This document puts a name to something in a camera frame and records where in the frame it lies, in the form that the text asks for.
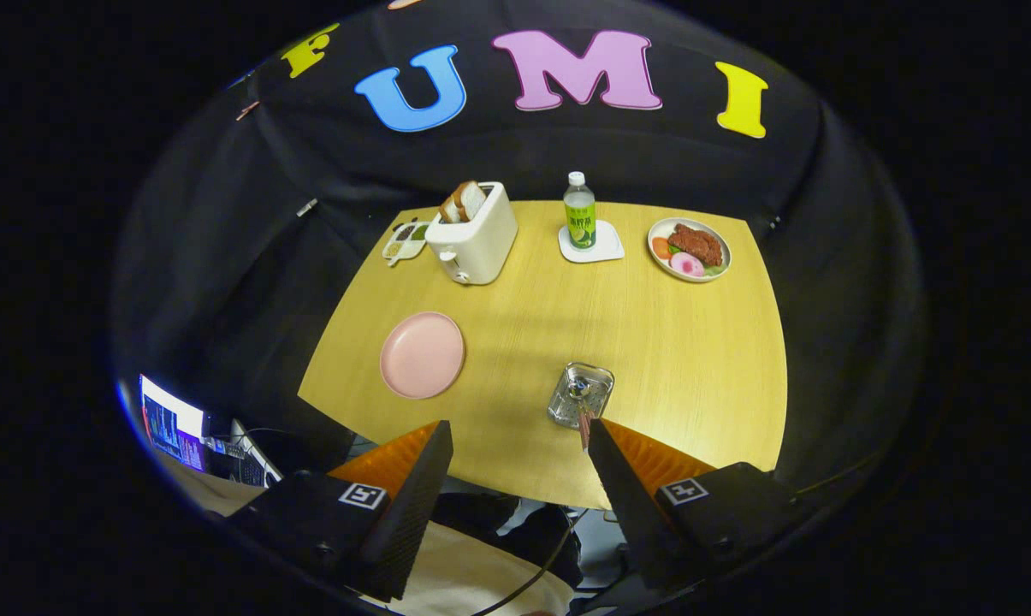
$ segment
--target bread slice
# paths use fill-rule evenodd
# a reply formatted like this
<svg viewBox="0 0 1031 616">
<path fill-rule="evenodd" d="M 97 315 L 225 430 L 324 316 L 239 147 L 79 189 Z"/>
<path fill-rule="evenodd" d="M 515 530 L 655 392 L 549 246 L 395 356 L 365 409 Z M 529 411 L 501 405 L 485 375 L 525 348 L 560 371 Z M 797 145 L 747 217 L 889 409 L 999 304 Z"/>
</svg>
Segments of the bread slice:
<svg viewBox="0 0 1031 616">
<path fill-rule="evenodd" d="M 443 218 L 444 223 L 464 223 L 465 220 L 461 217 L 461 213 L 458 212 L 457 203 L 454 202 L 454 198 L 447 198 L 440 205 L 440 217 Z"/>
<path fill-rule="evenodd" d="M 472 221 L 480 206 L 485 205 L 485 191 L 480 190 L 479 184 L 470 180 L 462 183 L 454 192 L 454 200 L 458 207 L 465 214 L 465 221 Z"/>
</svg>

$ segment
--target white toaster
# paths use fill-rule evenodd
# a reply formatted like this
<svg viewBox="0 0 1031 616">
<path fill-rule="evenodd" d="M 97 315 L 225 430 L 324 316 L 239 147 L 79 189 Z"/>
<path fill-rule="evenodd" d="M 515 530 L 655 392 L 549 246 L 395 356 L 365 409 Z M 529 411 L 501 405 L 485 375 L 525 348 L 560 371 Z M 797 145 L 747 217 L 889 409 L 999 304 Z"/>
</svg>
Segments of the white toaster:
<svg viewBox="0 0 1031 616">
<path fill-rule="evenodd" d="M 486 199 L 468 223 L 443 223 L 436 214 L 425 240 L 451 280 L 487 285 L 500 275 L 519 233 L 516 214 L 500 183 L 477 183 Z"/>
</svg>

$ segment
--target letter m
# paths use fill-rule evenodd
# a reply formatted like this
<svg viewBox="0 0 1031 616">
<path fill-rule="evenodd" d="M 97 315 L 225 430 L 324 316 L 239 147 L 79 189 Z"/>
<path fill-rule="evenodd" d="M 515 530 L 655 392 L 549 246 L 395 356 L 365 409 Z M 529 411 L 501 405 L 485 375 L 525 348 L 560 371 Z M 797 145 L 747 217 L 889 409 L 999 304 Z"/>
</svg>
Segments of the letter m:
<svg viewBox="0 0 1031 616">
<path fill-rule="evenodd" d="M 658 109 L 663 101 L 652 93 L 644 50 L 647 38 L 629 32 L 604 30 L 591 40 L 583 58 L 577 58 L 545 32 L 511 32 L 493 39 L 493 47 L 506 50 L 516 64 L 523 95 L 516 99 L 522 110 L 552 109 L 563 98 L 550 90 L 545 74 L 558 83 L 580 105 L 587 105 L 595 87 L 606 75 L 602 102 L 612 107 Z"/>
</svg>

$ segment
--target white coaster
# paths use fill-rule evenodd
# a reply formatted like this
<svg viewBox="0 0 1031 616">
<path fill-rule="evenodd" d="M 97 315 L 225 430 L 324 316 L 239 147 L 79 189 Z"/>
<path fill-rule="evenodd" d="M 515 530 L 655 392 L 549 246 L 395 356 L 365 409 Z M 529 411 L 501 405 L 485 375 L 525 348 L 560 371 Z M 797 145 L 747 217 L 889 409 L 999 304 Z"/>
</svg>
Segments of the white coaster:
<svg viewBox="0 0 1031 616">
<path fill-rule="evenodd" d="M 621 237 L 618 237 L 618 230 L 606 221 L 595 222 L 595 246 L 589 250 L 572 248 L 567 225 L 557 231 L 557 242 L 561 246 L 561 254 L 573 263 L 610 261 L 612 258 L 626 256 L 626 250 L 621 248 Z"/>
</svg>

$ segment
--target letter u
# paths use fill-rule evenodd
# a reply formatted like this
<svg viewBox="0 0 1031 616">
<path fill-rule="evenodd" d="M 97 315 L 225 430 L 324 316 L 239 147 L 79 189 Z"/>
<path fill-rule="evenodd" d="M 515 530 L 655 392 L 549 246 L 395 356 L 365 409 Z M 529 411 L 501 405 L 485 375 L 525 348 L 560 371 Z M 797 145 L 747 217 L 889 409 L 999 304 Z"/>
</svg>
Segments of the letter u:
<svg viewBox="0 0 1031 616">
<path fill-rule="evenodd" d="M 405 95 L 397 87 L 397 68 L 387 68 L 363 78 L 355 85 L 355 93 L 362 94 L 370 102 L 378 120 L 388 128 L 402 133 L 415 133 L 445 124 L 465 107 L 465 86 L 461 83 L 452 58 L 458 47 L 444 45 L 434 47 L 409 60 L 409 65 L 428 71 L 440 97 L 435 104 L 425 108 L 413 108 L 405 101 Z"/>
</svg>

